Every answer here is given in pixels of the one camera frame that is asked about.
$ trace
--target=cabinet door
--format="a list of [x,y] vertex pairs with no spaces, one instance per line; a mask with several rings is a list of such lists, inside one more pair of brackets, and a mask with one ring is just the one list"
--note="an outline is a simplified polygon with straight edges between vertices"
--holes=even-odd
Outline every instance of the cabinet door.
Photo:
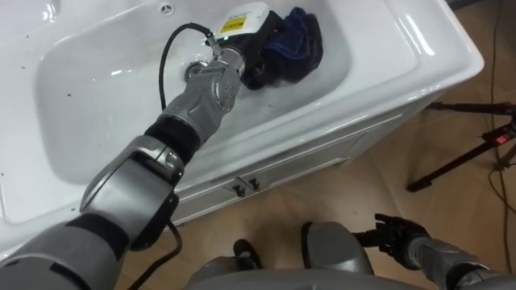
[[385,136],[396,130],[396,128],[398,128],[404,121],[406,121],[404,115],[399,114],[383,121],[382,124],[369,129],[365,136],[360,138],[360,140],[353,145],[353,148],[347,152],[347,156],[355,158],[366,152],[374,144],[378,143]]
[[254,192],[239,179],[222,182],[221,184],[202,191],[192,188],[187,190],[187,192],[179,192],[178,195],[180,197],[187,198],[181,198],[179,206],[172,216],[172,221],[177,224],[187,222],[236,202],[251,193]]
[[257,192],[276,187],[301,176],[316,172],[333,164],[347,161],[347,151],[362,137],[345,140],[303,152],[258,171],[241,176],[249,187]]

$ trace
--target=tripod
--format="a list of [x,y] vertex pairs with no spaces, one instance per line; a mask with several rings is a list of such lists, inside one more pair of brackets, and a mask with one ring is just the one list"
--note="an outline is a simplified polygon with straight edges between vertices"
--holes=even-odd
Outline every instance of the tripod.
[[[407,186],[407,190],[411,193],[416,193],[419,190],[425,189],[432,185],[432,181],[450,172],[451,170],[458,168],[460,165],[465,164],[469,160],[476,158],[477,156],[486,153],[490,149],[496,148],[509,142],[511,139],[516,138],[516,105],[506,102],[500,104],[443,104],[442,102],[431,103],[427,109],[430,110],[453,110],[455,112],[466,112],[466,113],[482,113],[482,114],[495,114],[502,116],[511,116],[512,119],[509,124],[501,126],[495,130],[484,133],[481,138],[484,140],[480,146],[473,148],[471,151],[463,154],[452,162],[445,164],[441,168],[434,172],[416,180],[412,184]],[[511,160],[516,156],[516,145],[514,145],[507,154],[505,154],[500,163],[496,165],[495,169],[502,170],[508,168],[511,165]]]

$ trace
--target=sink drain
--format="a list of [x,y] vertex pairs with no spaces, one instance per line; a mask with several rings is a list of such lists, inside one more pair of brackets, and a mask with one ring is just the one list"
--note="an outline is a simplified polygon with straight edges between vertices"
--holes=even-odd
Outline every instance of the sink drain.
[[191,79],[194,75],[198,74],[201,69],[207,67],[208,64],[205,61],[194,61],[188,64],[185,71],[185,81]]

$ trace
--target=wooden floor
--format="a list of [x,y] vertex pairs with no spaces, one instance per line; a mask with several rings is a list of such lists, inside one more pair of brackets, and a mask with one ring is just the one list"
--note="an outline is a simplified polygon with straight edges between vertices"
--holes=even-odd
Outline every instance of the wooden floor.
[[[497,0],[457,12],[485,58],[485,70],[442,97],[443,102],[489,102],[493,25]],[[497,102],[516,102],[516,1],[506,1],[498,36],[495,94]],[[497,124],[507,122],[497,119]],[[374,227],[374,213],[422,223],[436,238],[479,256],[492,269],[506,271],[503,203],[489,187],[492,152],[435,182],[417,194],[408,180],[428,173],[481,142],[489,118],[472,114],[424,112],[378,143],[353,164],[332,167],[268,193],[189,222],[181,229],[181,254],[144,285],[146,289],[180,289],[208,260],[231,255],[231,245],[247,238],[266,268],[300,267],[300,227],[307,221],[337,221],[351,231]],[[510,200],[516,206],[516,168],[506,172]],[[516,267],[516,217],[510,215],[510,246]],[[155,259],[174,247],[169,233],[149,251],[130,254],[117,288],[127,288]],[[369,251],[379,276],[432,288],[423,275],[406,271],[388,256]]]

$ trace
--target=tripod leg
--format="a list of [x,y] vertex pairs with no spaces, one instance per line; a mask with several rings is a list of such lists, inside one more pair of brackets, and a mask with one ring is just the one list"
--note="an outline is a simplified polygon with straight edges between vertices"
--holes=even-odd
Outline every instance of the tripod leg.
[[430,173],[429,175],[420,178],[419,180],[413,182],[412,184],[409,184],[406,187],[406,189],[411,193],[416,193],[421,189],[430,187],[432,185],[433,180],[441,177],[442,175],[450,172],[451,170],[453,170],[455,168],[458,168],[460,165],[465,164],[469,160],[472,160],[473,158],[475,158],[497,146],[498,146],[497,143],[493,143],[492,141],[486,141],[486,142],[482,143],[480,146],[472,149],[468,153],[465,153],[464,155],[453,160],[452,162],[442,166],[441,168]]
[[431,103],[430,110],[452,110],[465,113],[499,114],[511,116],[516,106],[507,102],[500,104],[443,104],[441,101]]

